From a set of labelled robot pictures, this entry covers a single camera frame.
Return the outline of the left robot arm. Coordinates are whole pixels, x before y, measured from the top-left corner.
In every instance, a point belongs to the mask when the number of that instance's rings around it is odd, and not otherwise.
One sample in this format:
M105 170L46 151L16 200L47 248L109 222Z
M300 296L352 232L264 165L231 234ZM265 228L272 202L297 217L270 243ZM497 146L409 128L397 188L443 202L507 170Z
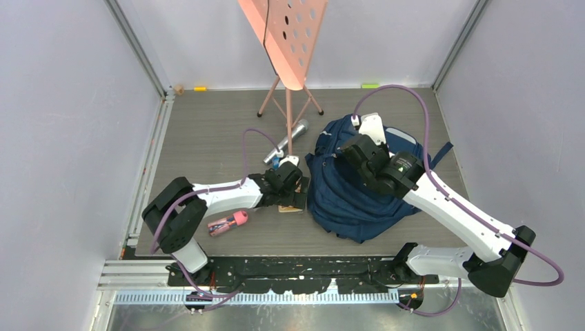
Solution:
M194 238L202 220L231 210L273 205L304 209L309 181L291 161L277 169L213 185L177 177L143 209L141 218L154 236L154 249L173 256L193 284L204 285L210 280L212 268Z

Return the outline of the navy blue student backpack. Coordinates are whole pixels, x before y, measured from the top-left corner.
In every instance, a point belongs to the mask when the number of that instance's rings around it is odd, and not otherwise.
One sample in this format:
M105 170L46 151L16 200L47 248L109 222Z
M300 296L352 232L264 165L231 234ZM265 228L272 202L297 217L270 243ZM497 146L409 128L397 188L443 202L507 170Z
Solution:
M364 185L340 150L356 134L350 115L329 122L320 132L314 152L305 156L310 171L306 205L325 231L363 243L420 210Z

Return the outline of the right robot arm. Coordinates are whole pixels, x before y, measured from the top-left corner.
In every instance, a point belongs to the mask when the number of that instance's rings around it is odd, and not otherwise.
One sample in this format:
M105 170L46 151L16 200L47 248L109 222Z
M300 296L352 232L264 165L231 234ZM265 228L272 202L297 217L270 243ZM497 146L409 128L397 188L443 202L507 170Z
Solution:
M506 295L536 238L532 229L489 217L427 172L419 157L392 154L365 134L349 139L341 153L368 189L420 209L465 243L462 248L416 244L405 249L406 256L393 266L398 280L411 283L419 275L441 274L467 279L492 297Z

